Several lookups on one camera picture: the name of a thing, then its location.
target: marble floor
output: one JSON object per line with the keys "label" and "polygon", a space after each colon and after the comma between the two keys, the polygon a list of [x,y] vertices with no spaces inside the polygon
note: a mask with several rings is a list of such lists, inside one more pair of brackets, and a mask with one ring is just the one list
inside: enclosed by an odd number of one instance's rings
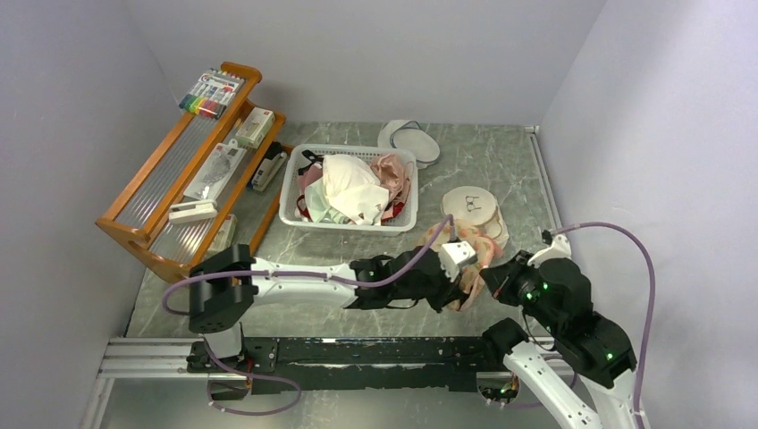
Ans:
{"label": "marble floor", "polygon": [[[346,144],[375,146],[382,124],[355,122],[288,123],[278,140],[290,145]],[[356,233],[301,231],[274,219],[257,256],[285,264],[333,265],[384,254],[396,255],[414,247],[429,226],[442,219],[442,195],[462,185],[488,189],[497,198],[510,234],[505,258],[519,249],[541,248],[540,231],[551,228],[545,190],[524,127],[422,124],[439,143],[440,162],[419,171],[417,226],[397,237]],[[277,181],[282,180],[283,169]],[[278,186],[264,193],[246,190],[233,212],[239,224],[235,242],[251,239]],[[160,308],[166,283],[147,271],[127,332],[130,337],[191,337],[187,318]],[[172,307],[187,306],[188,294],[172,296]],[[317,304],[274,304],[257,307],[242,317],[250,336],[447,336],[479,335],[504,317],[518,317],[480,294],[467,311],[436,314],[423,302],[409,310],[341,310]]]}

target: wooden rack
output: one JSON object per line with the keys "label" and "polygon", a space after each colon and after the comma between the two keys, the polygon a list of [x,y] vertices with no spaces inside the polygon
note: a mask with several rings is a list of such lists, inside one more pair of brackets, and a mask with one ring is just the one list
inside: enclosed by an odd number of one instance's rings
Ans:
{"label": "wooden rack", "polygon": [[[248,95],[261,81],[260,71],[236,63],[223,63],[221,70],[245,79],[223,116],[213,120],[185,113],[110,208],[95,222],[167,282],[185,278],[190,268],[203,260],[224,218],[231,212],[286,121],[284,114],[274,112],[275,122],[260,147],[247,152],[216,200],[219,207],[216,218],[181,225],[168,223],[169,207],[185,198],[184,190],[213,147],[230,139],[232,129],[239,126],[255,107],[248,101]],[[288,153],[291,151],[291,147],[284,146],[284,149]],[[251,252],[257,250],[278,208],[277,196],[250,242]]]}

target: white laundry basket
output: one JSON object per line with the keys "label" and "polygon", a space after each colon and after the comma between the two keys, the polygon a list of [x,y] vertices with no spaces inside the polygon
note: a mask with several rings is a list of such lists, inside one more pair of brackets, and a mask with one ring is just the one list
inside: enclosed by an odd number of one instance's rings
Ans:
{"label": "white laundry basket", "polygon": [[[310,150],[316,155],[345,154],[355,156],[370,163],[377,156],[385,154],[397,154],[408,168],[413,169],[410,174],[410,193],[408,201],[400,214],[394,219],[382,223],[382,225],[347,225],[337,223],[313,223],[303,222],[299,216],[297,201],[300,197],[298,185],[298,169],[308,166],[308,161],[303,155],[304,150]],[[418,171],[416,169],[416,157],[409,151],[395,148],[343,146],[343,145],[300,145],[292,149],[290,161],[287,163],[287,171],[284,173],[282,194],[279,196],[279,218],[282,222],[303,230],[311,231],[334,231],[349,232],[357,231],[380,235],[398,235],[409,231],[416,225],[416,211],[418,210]]]}

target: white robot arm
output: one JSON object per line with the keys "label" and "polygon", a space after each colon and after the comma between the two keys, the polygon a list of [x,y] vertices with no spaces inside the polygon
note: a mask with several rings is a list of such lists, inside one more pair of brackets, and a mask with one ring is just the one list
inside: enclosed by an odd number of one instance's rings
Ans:
{"label": "white robot arm", "polygon": [[[334,266],[282,265],[245,253],[244,249],[232,252],[233,260],[220,265],[219,258],[211,258],[193,270],[201,276],[235,269],[257,273],[247,278],[227,276],[234,281],[226,278],[225,284],[197,282],[190,289],[189,328],[205,336],[218,358],[240,358],[244,353],[237,321],[248,308],[304,300],[346,309],[375,309],[398,299],[426,299],[441,311],[452,300],[466,298],[460,295],[457,280],[460,270],[476,261],[476,252],[468,244],[448,243],[440,254],[428,252],[429,256],[400,280],[381,288],[364,288],[355,283],[381,281],[404,266],[414,252]],[[546,364],[512,319],[491,327],[483,339],[494,345],[500,353],[498,361],[534,392],[561,428],[644,429],[637,427],[632,407],[636,361],[628,337],[592,310],[589,281],[569,257],[568,241],[556,236],[547,249],[535,255],[519,252],[505,265],[482,270],[481,276],[494,298],[522,306],[526,315],[535,317],[553,334],[556,349],[590,391],[596,412]],[[649,428],[644,411],[640,415]]]}
{"label": "white robot arm", "polygon": [[[505,355],[502,363],[528,386],[562,429],[644,429],[637,428],[634,419],[635,373],[631,370],[613,380],[610,389],[584,376],[579,377],[597,407],[594,411],[547,365],[534,343],[520,342]],[[641,414],[645,428],[649,428],[644,411]]]}

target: colored markers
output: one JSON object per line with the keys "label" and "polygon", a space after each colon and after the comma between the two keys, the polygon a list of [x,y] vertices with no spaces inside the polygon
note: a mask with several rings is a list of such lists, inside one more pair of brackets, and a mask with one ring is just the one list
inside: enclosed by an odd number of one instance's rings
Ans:
{"label": "colored markers", "polygon": [[191,114],[218,119],[229,106],[237,89],[245,80],[227,71],[209,69],[198,79],[179,103],[179,108]]}

